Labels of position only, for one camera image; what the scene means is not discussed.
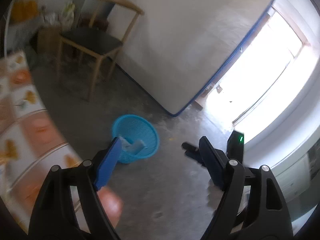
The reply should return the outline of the white gloved left hand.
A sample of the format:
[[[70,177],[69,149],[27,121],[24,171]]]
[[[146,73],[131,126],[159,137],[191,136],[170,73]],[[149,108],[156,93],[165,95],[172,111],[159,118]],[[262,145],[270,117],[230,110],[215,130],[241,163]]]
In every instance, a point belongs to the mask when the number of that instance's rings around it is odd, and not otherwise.
[[[109,221],[116,228],[123,211],[123,201],[109,187],[105,186],[98,191],[98,197]]]

